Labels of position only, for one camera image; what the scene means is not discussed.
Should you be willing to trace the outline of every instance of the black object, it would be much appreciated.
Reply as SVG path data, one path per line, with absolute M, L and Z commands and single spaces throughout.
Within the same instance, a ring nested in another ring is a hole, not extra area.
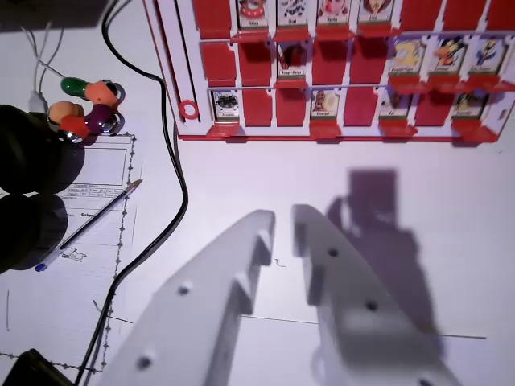
M 35 349 L 21 354 L 3 386 L 72 386 L 73 383 Z
M 0 273 L 19 264 L 34 248 L 41 229 L 41 208 L 24 195 L 0 199 Z
M 42 191 L 60 164 L 61 143 L 45 119 L 0 105 L 0 188 Z
M 0 273 L 19 264 L 41 233 L 42 207 L 24 193 L 41 192 L 56 176 L 61 141 L 45 116 L 0 105 Z

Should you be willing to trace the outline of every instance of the white table surface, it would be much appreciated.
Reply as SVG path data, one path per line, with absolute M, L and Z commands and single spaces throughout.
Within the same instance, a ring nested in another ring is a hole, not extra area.
M 54 47 L 57 35 L 52 31 L 49 47 Z M 131 2 L 120 13 L 110 35 L 129 61 L 159 74 L 140 2 Z M 21 32 L 0 34 L 0 48 L 4 52 L 0 104 L 27 110 L 34 66 L 31 49 Z M 104 45 L 99 27 L 65 31 L 52 65 L 66 76 L 111 79 L 126 90 L 120 111 L 126 130 L 137 135 L 145 151 L 144 184 L 134 194 L 139 202 L 136 257 L 180 205 L 160 124 L 159 86 L 120 64 Z M 51 73 L 43 82 L 43 94 L 50 104 L 71 99 Z M 250 211 L 270 209 L 277 216 L 274 259 L 286 268 L 274 264 L 262 270 L 255 313 L 312 320 L 315 313 L 303 296 L 302 268 L 291 252 L 291 206 L 308 203 L 326 212 L 335 200 L 349 194 L 351 172 L 392 170 L 397 179 L 398 228 L 411 232 L 417 245 L 410 264 L 418 267 L 426 284 L 414 284 L 426 287 L 436 326 L 447 334 L 486 336 L 497 359 L 496 384 L 511 385 L 515 379 L 514 130 L 515 120 L 510 118 L 499 142 L 475 149 L 457 149 L 445 142 L 181 141 L 190 206 L 168 242 L 127 279 L 124 318 L 136 319 L 153 292 L 230 224 Z M 387 245 L 372 248 L 387 253 Z M 393 271 L 400 271 L 402 259 L 390 258 L 399 267 Z

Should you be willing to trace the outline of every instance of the cartoon character picture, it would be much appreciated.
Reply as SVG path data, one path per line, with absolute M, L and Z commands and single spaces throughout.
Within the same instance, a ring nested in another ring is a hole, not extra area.
M 311 95 L 311 119 L 335 119 L 340 96 L 332 90 L 313 91 Z
M 500 38 L 481 37 L 478 42 L 475 63 L 468 72 L 496 75 L 501 69 L 506 48 Z
M 430 72 L 456 74 L 463 62 L 467 45 L 463 36 L 441 38 L 433 53 Z
M 392 88 L 383 92 L 379 118 L 406 118 L 411 106 L 411 95 L 401 95 Z
M 240 115 L 238 98 L 235 91 L 212 92 L 215 118 L 218 121 L 237 121 Z
M 440 48 L 435 51 L 435 56 L 439 58 L 439 66 L 451 66 L 458 59 L 460 50 L 465 47 L 463 36 L 453 39 L 444 39 Z
M 277 23 L 280 27 L 307 24 L 307 0 L 278 0 Z
M 385 23 L 392 17 L 394 0 L 361 0 L 359 23 Z
M 422 44 L 421 39 L 397 39 L 395 58 L 392 60 L 389 74 L 418 74 L 425 53 L 426 46 Z
M 454 118 L 480 118 L 487 102 L 488 94 L 480 90 L 459 94 L 452 116 Z
M 350 0 L 319 0 L 318 24 L 347 24 Z
M 486 60 L 490 60 L 496 56 L 497 50 L 496 50 L 497 40 L 495 39 L 489 39 L 486 44 L 481 48 L 477 54 L 477 65 L 482 66 Z
M 242 30 L 268 26 L 266 0 L 238 0 L 237 4 L 238 22 Z
M 306 76 L 306 49 L 301 43 L 278 44 L 278 77 L 303 78 Z

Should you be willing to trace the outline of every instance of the screw hole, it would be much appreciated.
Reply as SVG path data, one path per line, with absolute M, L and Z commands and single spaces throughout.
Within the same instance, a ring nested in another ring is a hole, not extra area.
M 365 302 L 365 307 L 367 310 L 376 312 L 377 311 L 377 303 L 374 300 L 367 300 Z
M 188 295 L 190 293 L 190 291 L 192 290 L 192 284 L 191 283 L 183 283 L 178 289 L 177 289 L 177 294 L 181 295 L 181 296 L 184 296 L 184 295 Z
M 138 358 L 138 362 L 136 363 L 136 367 L 138 370 L 146 370 L 152 364 L 152 359 L 148 356 L 141 356 Z

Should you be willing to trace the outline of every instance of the paper sheet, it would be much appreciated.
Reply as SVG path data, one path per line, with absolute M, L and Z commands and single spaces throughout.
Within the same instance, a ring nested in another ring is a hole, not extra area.
M 37 247 L 45 248 L 68 237 L 139 179 L 142 160 L 136 149 L 136 138 L 129 134 L 68 146 L 64 161 L 69 167 L 64 170 L 73 169 L 74 162 L 84 165 L 78 174 L 63 173 L 58 178 L 57 195 L 64 208 L 52 209 Z M 93 301 L 102 308 L 113 278 L 130 259 L 135 215 L 135 199 L 129 198 L 67 248 L 46 271 L 11 269 L 0 275 L 0 357 L 10 358 L 14 364 L 18 355 L 35 348 L 67 376 L 74 376 L 100 316 Z M 63 221 L 68 221 L 64 235 L 59 230 Z M 123 318 L 118 316 L 122 307 L 118 304 L 124 304 L 121 296 L 122 290 L 117 291 L 112 317 Z M 108 319 L 96 371 L 101 372 L 111 352 L 116 352 L 122 338 L 121 323 Z M 0 380 L 7 375 L 4 367 L 0 368 Z

